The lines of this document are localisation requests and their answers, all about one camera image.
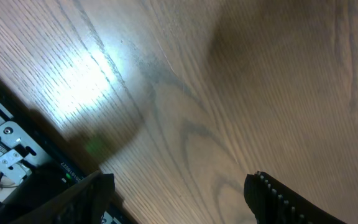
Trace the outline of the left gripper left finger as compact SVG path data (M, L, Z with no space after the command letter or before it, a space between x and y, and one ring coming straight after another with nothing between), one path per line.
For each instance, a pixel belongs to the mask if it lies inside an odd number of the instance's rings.
M100 224L114 194L114 175L95 171L13 224Z

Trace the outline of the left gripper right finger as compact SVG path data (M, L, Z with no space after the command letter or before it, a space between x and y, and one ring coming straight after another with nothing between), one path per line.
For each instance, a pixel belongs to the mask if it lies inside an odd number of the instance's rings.
M344 224L266 172L246 176L244 198L260 224Z

